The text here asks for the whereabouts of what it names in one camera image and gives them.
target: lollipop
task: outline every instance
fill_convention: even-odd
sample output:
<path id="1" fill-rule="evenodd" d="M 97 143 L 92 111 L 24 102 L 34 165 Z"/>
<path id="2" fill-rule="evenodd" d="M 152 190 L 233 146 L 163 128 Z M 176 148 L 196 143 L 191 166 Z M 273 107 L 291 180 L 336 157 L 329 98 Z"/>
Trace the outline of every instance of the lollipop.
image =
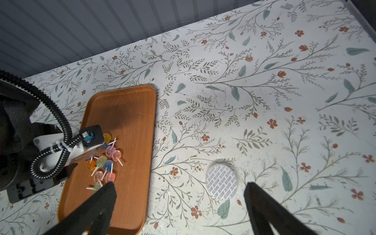
<path id="1" fill-rule="evenodd" d="M 105 178 L 105 182 L 114 182 L 116 175 L 112 173 L 112 168 L 114 167 L 114 163 L 111 164 L 111 173 L 108 173 Z"/>
<path id="2" fill-rule="evenodd" d="M 99 183 L 99 181 L 102 180 L 103 178 L 103 172 L 102 171 L 98 171 L 97 173 L 95 173 L 94 175 L 94 183 Z"/>
<path id="3" fill-rule="evenodd" d="M 111 160 L 107 160 L 106 161 L 105 165 L 103 166 L 103 169 L 105 170 L 105 173 L 103 174 L 101 180 L 103 180 L 103 178 L 105 177 L 107 171 L 111 171 L 112 164 L 114 164 L 113 161 L 111 161 Z"/>
<path id="4" fill-rule="evenodd" d="M 105 143 L 108 144 L 111 141 L 111 135 L 109 133 L 104 133 Z"/>
<path id="5" fill-rule="evenodd" d="M 115 150 L 113 153 L 112 153 L 112 159 L 117 162 L 119 161 L 119 163 L 121 164 L 121 166 L 123 166 L 123 163 L 120 161 L 120 158 L 121 158 L 121 152 L 119 150 Z"/>
<path id="6" fill-rule="evenodd" d="M 93 161 L 93 156 L 92 156 L 91 159 L 87 161 L 86 168 L 91 170 L 93 167 L 95 167 L 95 161 Z"/>
<path id="7" fill-rule="evenodd" d="M 100 157 L 98 158 L 98 160 L 95 162 L 95 165 L 96 165 L 97 167 L 95 168 L 95 170 L 93 171 L 93 173 L 91 174 L 91 176 L 93 176 L 94 173 L 95 173 L 99 168 L 103 167 L 103 166 L 105 165 L 106 161 L 107 161 L 107 157 L 105 157 L 105 156 L 100 156 Z"/>
<path id="8" fill-rule="evenodd" d="M 106 150 L 106 156 L 107 157 L 111 157 L 112 153 L 116 150 L 114 148 L 114 143 L 115 143 L 115 141 L 112 142 L 112 146 L 107 147 L 107 150 Z"/>

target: wooden tray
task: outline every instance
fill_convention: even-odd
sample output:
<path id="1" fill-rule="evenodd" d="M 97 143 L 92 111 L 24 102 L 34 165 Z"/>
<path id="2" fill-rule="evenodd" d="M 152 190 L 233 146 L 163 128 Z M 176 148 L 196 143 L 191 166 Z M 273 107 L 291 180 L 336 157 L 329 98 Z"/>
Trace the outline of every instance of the wooden tray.
<path id="1" fill-rule="evenodd" d="M 114 164 L 116 204 L 108 234 L 138 234 L 147 212 L 156 93 L 148 85 L 93 95 L 86 107 L 81 128 L 99 124 L 103 132 L 117 138 L 116 149 L 122 153 L 122 167 Z M 78 162 L 65 182 L 58 209 L 63 220 L 92 195 L 93 177 L 84 159 Z"/>

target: pink lollipop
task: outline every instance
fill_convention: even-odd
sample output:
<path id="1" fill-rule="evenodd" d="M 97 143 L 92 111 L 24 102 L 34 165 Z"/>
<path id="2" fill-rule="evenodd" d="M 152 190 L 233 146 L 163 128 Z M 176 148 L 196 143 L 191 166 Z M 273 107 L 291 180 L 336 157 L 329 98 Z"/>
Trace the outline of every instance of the pink lollipop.
<path id="1" fill-rule="evenodd" d="M 105 178 L 105 182 L 114 182 L 116 175 L 112 173 L 112 168 L 114 167 L 114 163 L 111 164 L 111 173 L 108 173 Z"/>
<path id="2" fill-rule="evenodd" d="M 98 171 L 97 173 L 95 173 L 95 175 L 94 175 L 94 183 L 99 183 L 99 181 L 102 180 L 102 177 L 103 177 L 103 172 L 102 171 Z"/>
<path id="3" fill-rule="evenodd" d="M 120 158 L 121 158 L 121 152 L 119 150 L 115 150 L 113 153 L 112 153 L 112 159 L 117 162 L 119 161 L 119 163 L 121 164 L 121 166 L 123 166 L 123 163 L 120 161 Z"/>

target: floral tablecloth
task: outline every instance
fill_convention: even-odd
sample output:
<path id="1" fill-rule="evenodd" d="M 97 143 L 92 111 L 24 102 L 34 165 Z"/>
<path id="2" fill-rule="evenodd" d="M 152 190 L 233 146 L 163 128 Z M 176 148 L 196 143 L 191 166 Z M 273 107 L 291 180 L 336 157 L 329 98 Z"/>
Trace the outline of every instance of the floral tablecloth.
<path id="1" fill-rule="evenodd" d="M 376 232 L 376 45 L 336 0 L 269 0 L 26 78 L 79 127 L 96 92 L 150 84 L 158 97 L 141 234 L 253 234 L 256 182 L 322 234 Z M 32 121 L 56 123 L 40 106 Z M 205 186 L 213 164 L 234 198 Z M 16 204 L 0 234 L 57 223 L 64 183 Z"/>

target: lollipop stick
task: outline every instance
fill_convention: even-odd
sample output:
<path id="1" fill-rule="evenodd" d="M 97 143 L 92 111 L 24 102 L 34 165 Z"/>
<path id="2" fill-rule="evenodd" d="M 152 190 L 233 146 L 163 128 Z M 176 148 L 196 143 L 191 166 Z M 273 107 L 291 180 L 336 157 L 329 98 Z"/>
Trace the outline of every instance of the lollipop stick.
<path id="1" fill-rule="evenodd" d="M 99 167 L 96 167 L 95 170 L 93 171 L 93 173 L 91 174 L 91 176 L 94 175 L 94 173 L 97 171 L 97 169 L 99 169 Z"/>
<path id="2" fill-rule="evenodd" d="M 102 179 L 100 179 L 100 180 L 103 180 L 103 178 L 105 177 L 106 173 L 107 173 L 107 171 L 105 171 L 105 173 L 102 176 Z"/>

